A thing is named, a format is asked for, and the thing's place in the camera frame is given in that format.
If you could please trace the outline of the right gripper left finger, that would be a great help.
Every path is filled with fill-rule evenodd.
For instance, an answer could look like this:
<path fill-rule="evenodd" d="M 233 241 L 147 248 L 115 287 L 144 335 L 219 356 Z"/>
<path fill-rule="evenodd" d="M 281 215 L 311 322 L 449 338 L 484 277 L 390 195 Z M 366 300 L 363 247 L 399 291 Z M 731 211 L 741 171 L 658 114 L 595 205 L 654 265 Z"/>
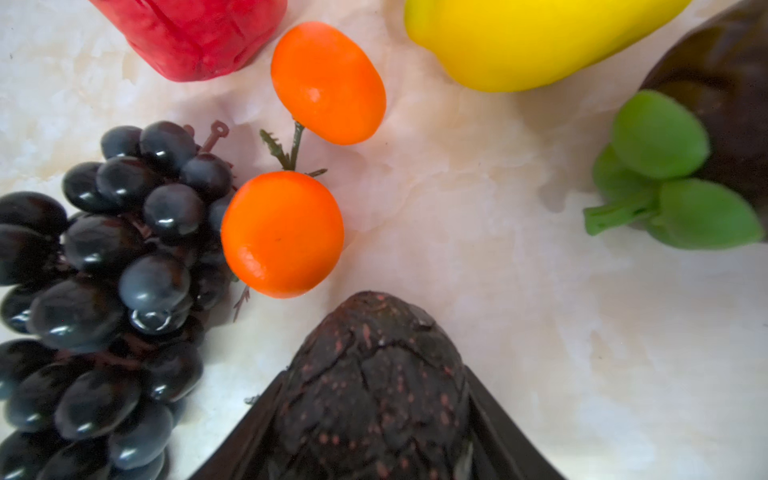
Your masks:
<path fill-rule="evenodd" d="M 268 479 L 273 421 L 287 378 L 280 372 L 251 406 L 232 433 L 190 480 Z"/>

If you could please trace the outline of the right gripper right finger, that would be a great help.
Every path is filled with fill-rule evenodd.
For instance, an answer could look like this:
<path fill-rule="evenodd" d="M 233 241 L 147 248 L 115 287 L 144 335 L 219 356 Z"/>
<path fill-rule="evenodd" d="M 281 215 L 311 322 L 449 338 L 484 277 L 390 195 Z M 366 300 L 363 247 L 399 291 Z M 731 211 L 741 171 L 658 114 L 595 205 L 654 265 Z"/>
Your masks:
<path fill-rule="evenodd" d="M 470 479 L 565 480 L 536 449 L 476 374 L 465 367 L 473 442 Z"/>

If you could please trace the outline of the dark avocado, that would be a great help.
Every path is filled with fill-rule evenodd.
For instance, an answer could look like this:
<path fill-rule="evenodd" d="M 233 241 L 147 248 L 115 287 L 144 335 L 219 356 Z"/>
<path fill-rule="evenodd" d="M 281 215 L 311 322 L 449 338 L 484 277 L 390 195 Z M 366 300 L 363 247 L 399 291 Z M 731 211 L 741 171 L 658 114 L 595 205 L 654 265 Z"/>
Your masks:
<path fill-rule="evenodd" d="M 424 309 L 356 293 L 295 354 L 273 432 L 273 479 L 467 479 L 462 357 Z"/>

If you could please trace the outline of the black grape bunch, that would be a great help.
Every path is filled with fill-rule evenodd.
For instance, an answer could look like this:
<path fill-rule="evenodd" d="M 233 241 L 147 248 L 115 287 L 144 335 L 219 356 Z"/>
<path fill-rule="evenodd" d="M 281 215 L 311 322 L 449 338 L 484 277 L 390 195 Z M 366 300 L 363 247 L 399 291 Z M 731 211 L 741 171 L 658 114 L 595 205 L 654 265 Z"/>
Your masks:
<path fill-rule="evenodd" d="M 232 168 L 213 151 L 228 132 L 120 125 L 61 199 L 2 195 L 3 478 L 168 475 L 203 317 L 233 281 L 219 236 Z"/>

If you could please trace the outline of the orange kumquat lower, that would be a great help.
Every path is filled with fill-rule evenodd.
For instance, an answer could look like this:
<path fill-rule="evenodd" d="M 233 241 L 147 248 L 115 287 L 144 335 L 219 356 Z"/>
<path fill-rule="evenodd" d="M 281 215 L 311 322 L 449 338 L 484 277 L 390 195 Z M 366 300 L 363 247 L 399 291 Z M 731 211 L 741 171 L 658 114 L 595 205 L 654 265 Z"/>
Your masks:
<path fill-rule="evenodd" d="M 276 299 L 301 296 L 336 267 L 345 228 L 339 205 L 318 180 L 298 172 L 259 175 L 234 194 L 221 226 L 233 273 Z"/>

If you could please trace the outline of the orange kumquat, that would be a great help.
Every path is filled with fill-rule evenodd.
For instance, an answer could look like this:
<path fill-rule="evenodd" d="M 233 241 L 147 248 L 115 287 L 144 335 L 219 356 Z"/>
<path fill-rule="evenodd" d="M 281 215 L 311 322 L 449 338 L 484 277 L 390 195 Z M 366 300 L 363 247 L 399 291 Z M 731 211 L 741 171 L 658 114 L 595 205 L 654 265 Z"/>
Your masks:
<path fill-rule="evenodd" d="M 298 172 L 259 175 L 234 194 L 221 226 L 233 273 L 276 299 L 301 296 L 336 267 L 345 228 L 339 205 L 318 180 Z"/>
<path fill-rule="evenodd" d="M 386 90 L 372 61 L 326 23 L 304 22 L 287 31 L 274 50 L 270 74 L 293 118 L 330 143 L 361 143 L 385 116 Z"/>

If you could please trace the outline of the orange kumquat upper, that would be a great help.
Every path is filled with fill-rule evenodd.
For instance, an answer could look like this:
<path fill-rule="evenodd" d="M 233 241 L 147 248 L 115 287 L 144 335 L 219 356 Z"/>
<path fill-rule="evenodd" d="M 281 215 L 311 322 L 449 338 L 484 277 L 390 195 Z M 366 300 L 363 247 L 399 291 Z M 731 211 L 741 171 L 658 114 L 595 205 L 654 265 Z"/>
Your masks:
<path fill-rule="evenodd" d="M 274 50 L 270 74 L 293 118 L 330 143 L 361 143 L 385 116 L 386 90 L 372 61 L 326 23 L 304 22 L 287 31 Z"/>

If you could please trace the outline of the yellow lemon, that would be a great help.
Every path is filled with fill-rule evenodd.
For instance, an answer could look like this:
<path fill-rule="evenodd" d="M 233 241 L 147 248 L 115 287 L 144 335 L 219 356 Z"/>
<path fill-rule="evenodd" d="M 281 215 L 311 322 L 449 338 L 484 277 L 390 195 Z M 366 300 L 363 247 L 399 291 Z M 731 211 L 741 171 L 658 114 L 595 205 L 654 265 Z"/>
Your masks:
<path fill-rule="evenodd" d="M 408 1 L 409 38 L 457 83 L 483 92 L 550 85 L 677 17 L 685 1 Z"/>

